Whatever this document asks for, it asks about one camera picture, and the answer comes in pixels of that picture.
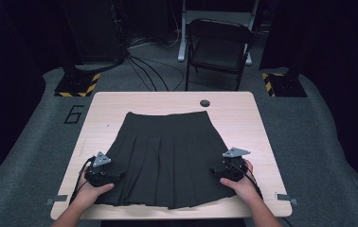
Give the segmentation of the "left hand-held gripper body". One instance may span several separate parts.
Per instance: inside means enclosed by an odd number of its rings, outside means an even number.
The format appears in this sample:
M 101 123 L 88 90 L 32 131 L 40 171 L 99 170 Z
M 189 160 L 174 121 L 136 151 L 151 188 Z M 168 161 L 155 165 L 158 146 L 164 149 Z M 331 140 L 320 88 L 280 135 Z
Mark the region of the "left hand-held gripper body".
M 112 159 L 101 151 L 90 159 L 90 166 L 85 170 L 84 178 L 94 187 L 100 187 L 113 183 L 115 174 L 112 170 Z

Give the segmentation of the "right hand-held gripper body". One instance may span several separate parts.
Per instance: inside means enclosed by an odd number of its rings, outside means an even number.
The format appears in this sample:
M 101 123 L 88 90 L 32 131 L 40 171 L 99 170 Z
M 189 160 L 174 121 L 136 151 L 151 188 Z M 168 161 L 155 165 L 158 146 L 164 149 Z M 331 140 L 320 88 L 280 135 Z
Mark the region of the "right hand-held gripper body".
M 250 151 L 241 148 L 231 148 L 223 153 L 224 177 L 238 182 L 249 170 L 247 163 L 243 160 L 243 155 L 250 154 Z

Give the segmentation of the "black pleated skirt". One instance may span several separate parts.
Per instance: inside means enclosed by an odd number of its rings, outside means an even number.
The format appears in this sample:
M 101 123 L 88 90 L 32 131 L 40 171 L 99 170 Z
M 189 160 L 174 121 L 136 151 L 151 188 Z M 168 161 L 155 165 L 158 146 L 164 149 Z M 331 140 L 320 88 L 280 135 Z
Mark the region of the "black pleated skirt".
M 107 152 L 108 173 L 123 177 L 97 203 L 176 209 L 232 197 L 235 192 L 211 173 L 226 151 L 206 112 L 127 113 Z

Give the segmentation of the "person's left hand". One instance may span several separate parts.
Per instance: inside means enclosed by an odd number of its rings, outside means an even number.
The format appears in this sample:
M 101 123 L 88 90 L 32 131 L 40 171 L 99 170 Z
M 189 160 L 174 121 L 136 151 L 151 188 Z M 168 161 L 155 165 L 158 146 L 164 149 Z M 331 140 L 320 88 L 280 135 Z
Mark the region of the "person's left hand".
M 82 208 L 89 208 L 100 195 L 111 191 L 114 187 L 115 185 L 113 183 L 108 183 L 100 187 L 94 187 L 89 183 L 85 183 L 79 190 L 75 202 Z

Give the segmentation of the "person's right hand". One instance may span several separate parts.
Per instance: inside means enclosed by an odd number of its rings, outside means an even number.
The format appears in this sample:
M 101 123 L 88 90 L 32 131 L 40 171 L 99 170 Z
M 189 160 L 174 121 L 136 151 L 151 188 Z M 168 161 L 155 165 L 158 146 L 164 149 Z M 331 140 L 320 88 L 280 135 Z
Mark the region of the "person's right hand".
M 233 182 L 226 178 L 221 178 L 220 183 L 232 188 L 241 200 L 247 204 L 248 200 L 256 196 L 260 197 L 260 195 L 255 187 L 256 181 L 253 176 L 253 166 L 248 160 L 244 159 L 244 161 L 247 163 L 249 170 L 241 180 Z

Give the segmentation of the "grey tape strip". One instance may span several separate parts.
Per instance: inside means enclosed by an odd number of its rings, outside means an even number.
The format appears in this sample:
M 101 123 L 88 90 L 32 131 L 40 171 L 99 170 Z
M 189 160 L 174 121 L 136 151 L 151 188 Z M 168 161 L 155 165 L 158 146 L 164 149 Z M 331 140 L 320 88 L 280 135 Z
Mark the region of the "grey tape strip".
M 298 205 L 298 201 L 296 198 L 292 198 L 291 196 L 287 195 L 287 194 L 280 194 L 280 193 L 276 193 L 276 198 L 279 201 L 288 201 L 291 205 Z
M 56 195 L 45 200 L 45 205 L 53 205 L 56 201 L 66 201 L 68 195 Z

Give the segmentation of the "black stand base striped edge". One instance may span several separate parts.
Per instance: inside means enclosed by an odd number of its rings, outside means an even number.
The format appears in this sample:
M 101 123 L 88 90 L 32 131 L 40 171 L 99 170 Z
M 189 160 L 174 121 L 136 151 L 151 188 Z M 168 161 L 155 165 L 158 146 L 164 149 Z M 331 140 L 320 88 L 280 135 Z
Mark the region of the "black stand base striped edge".
M 269 96 L 307 97 L 298 79 L 290 79 L 284 74 L 263 73 L 263 81 Z
M 100 74 L 84 74 L 74 78 L 63 77 L 55 89 L 54 96 L 90 96 L 95 90 L 99 78 Z

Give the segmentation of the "black folding chair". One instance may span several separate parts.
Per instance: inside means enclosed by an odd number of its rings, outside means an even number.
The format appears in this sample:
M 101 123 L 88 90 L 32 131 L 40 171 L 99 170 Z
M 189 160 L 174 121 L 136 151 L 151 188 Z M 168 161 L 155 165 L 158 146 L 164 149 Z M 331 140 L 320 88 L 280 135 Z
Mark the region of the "black folding chair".
M 193 67 L 236 75 L 238 91 L 249 53 L 252 32 L 244 25 L 199 18 L 188 24 L 186 88 Z

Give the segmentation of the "black cabinet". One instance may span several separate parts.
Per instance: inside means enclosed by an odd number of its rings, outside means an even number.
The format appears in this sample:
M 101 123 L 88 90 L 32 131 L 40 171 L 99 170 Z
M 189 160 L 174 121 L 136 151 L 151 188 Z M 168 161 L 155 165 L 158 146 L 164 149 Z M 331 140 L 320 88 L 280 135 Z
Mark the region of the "black cabinet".
M 80 58 L 84 62 L 122 59 L 117 0 L 61 0 Z

